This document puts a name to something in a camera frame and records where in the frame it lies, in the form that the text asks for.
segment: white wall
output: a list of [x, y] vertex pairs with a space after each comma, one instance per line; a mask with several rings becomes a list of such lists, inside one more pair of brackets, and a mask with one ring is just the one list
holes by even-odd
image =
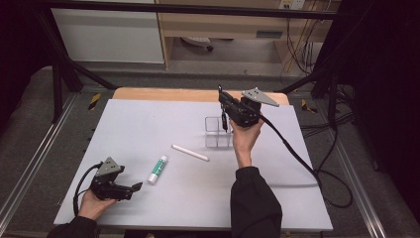
[[156, 13], [67, 9], [52, 12], [73, 60], [163, 63]]

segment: glue stick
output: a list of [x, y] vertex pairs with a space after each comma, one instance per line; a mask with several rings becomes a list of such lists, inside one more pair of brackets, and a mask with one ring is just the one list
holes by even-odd
[[148, 182], [150, 184], [155, 184], [158, 180], [158, 176], [160, 175], [161, 171], [164, 168], [164, 165], [166, 165], [167, 157], [161, 156], [160, 159], [157, 161], [157, 164], [155, 165], [154, 170], [152, 171], [151, 175], [149, 176]]

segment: green label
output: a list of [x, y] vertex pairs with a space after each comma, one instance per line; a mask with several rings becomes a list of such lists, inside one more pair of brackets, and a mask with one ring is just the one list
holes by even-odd
[[152, 171], [152, 174], [160, 175], [161, 171], [164, 168], [164, 165], [166, 164], [166, 161], [164, 160], [158, 160], [157, 165], [155, 166], [154, 170]]

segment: pen holder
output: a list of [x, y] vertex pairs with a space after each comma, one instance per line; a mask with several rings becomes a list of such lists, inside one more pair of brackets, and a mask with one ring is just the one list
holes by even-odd
[[228, 131], [223, 129], [221, 117], [206, 117], [206, 147], [227, 148], [231, 146], [231, 125], [228, 123]]

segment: white cap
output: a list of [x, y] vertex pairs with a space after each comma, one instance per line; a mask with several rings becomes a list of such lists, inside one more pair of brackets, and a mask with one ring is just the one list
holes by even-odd
[[157, 180], [158, 180], [158, 176], [157, 176], [157, 175], [155, 175], [155, 174], [151, 174], [151, 175], [149, 176], [148, 182], [149, 182], [150, 184], [155, 184], [155, 183], [157, 182]]

